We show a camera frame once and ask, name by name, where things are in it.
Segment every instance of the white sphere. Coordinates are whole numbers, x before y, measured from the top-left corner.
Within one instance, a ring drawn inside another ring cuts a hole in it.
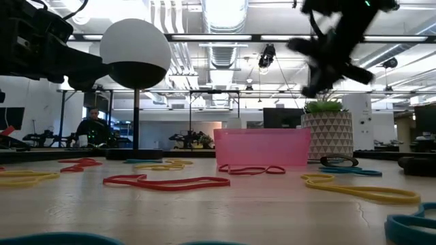
[[[151,23],[125,19],[111,25],[100,43],[110,77],[127,88],[150,88],[165,77],[171,49],[165,35]]]

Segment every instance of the plant pot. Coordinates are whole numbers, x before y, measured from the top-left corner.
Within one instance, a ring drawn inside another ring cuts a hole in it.
[[[349,112],[319,112],[301,116],[301,126],[311,129],[309,159],[329,154],[353,156],[353,120]]]

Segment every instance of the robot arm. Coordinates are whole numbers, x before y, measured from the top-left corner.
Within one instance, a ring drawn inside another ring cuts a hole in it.
[[[310,15],[310,22],[317,39],[291,39],[289,49],[311,58],[311,81],[302,94],[314,98],[319,92],[332,89],[344,77],[368,84],[373,74],[350,63],[350,55],[362,41],[364,32],[378,11],[399,9],[395,0],[306,0],[302,13]],[[313,17],[313,11],[325,16],[340,12],[342,17],[334,29],[323,34]]]
[[[61,18],[26,0],[1,0],[0,75],[46,78],[54,83],[64,82],[67,76],[74,89],[91,89],[109,68],[100,57],[66,45],[73,33],[66,19],[75,13]]]

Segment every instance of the green plant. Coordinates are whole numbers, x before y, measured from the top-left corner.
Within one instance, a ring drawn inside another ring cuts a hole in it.
[[[342,103],[338,99],[332,99],[333,92],[325,92],[317,97],[316,101],[306,103],[306,113],[319,112],[341,112],[343,109]]]
[[[203,135],[198,140],[198,143],[203,144],[203,145],[205,145],[205,144],[209,145],[210,143],[213,143],[213,140],[212,140],[212,138],[209,135]]]

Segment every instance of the window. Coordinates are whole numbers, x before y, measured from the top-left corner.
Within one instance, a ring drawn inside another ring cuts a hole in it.
[[[106,113],[98,112],[98,118],[106,120]]]
[[[82,118],[86,118],[88,116],[88,109],[86,107],[82,108]]]

